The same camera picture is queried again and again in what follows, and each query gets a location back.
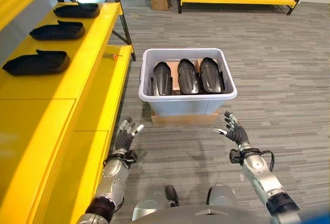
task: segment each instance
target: robotic arm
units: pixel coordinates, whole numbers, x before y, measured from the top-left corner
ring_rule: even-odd
[[[272,173],[274,154],[271,151],[260,152],[259,149],[253,148],[249,143],[246,131],[232,113],[226,111],[225,121],[228,123],[228,132],[218,128],[214,128],[213,131],[237,144],[238,150],[230,151],[230,162],[239,163],[243,167],[243,174],[250,180],[257,196],[269,213],[276,217],[278,223],[301,223],[298,206]],[[272,155],[270,168],[261,157],[265,153]]]
[[[115,151],[104,161],[102,178],[95,196],[77,224],[109,224],[114,212],[123,205],[124,184],[131,164],[138,160],[135,151],[130,150],[130,145],[144,128],[141,124],[133,129],[134,125],[130,117],[120,125],[114,144]]]

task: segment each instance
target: gray plastic bin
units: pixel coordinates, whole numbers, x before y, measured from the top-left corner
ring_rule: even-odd
[[[151,77],[158,62],[180,61],[183,58],[194,61],[204,57],[217,60],[223,71],[225,91],[222,94],[152,96]],[[236,95],[236,86],[220,49],[149,49],[143,53],[139,97],[148,102],[158,116],[212,114],[225,100]]]

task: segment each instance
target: gray carpet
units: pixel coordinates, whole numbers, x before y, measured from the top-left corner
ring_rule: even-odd
[[[253,146],[275,153],[274,173],[301,209],[328,204],[329,5],[301,3],[286,16],[286,7],[269,5],[191,5],[178,14],[176,1],[169,11],[152,11],[150,0],[122,3],[137,61],[119,119],[130,115],[145,130],[134,141],[140,161],[113,223],[128,223],[146,192],[167,184],[188,205],[205,203],[214,182],[226,183],[241,207],[266,212],[241,167],[228,159],[235,144],[211,133],[213,126],[152,126],[138,87],[142,54],[156,47],[222,49],[238,95],[219,108],[214,126],[224,127],[222,113],[234,112]]]

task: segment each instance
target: cardboard box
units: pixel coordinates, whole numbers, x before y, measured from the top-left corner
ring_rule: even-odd
[[[151,9],[157,11],[169,10],[168,0],[151,0]]]
[[[209,115],[183,115],[159,117],[151,112],[153,126],[178,126],[178,125],[214,125],[219,112],[216,111]]]

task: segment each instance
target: black cable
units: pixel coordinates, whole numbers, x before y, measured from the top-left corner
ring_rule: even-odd
[[[274,166],[275,166],[275,155],[274,155],[274,153],[273,153],[272,151],[270,151],[270,150],[264,150],[264,151],[262,151],[262,152],[260,153],[260,155],[263,155],[263,154],[266,154],[266,153],[270,153],[271,156],[272,156],[272,159],[271,159],[271,161],[270,161],[270,165],[269,165],[269,170],[270,170],[270,171],[273,171]]]

